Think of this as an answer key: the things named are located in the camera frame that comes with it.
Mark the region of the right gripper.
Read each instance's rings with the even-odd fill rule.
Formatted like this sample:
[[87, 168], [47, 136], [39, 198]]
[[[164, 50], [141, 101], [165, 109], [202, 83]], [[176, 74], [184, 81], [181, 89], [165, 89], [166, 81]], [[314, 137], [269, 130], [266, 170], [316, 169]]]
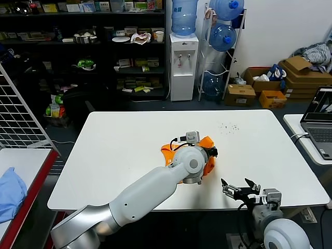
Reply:
[[241, 200], [245, 204], [249, 205], [259, 205], [262, 204], [262, 200], [260, 197], [261, 186], [259, 184], [254, 183], [252, 180], [245, 178], [246, 183], [249, 187], [235, 187], [233, 185], [229, 185], [223, 178], [220, 179], [222, 183], [222, 192], [234, 199]]

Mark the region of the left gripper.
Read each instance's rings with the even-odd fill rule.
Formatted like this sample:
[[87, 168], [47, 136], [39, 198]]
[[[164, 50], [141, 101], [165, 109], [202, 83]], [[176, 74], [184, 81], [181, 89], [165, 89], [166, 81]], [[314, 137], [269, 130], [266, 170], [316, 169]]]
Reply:
[[218, 150], [217, 148], [214, 146], [214, 147], [210, 147], [210, 148], [205, 148], [204, 149], [205, 153], [207, 154], [207, 156], [210, 158], [210, 157], [215, 157], [217, 158], [218, 156]]

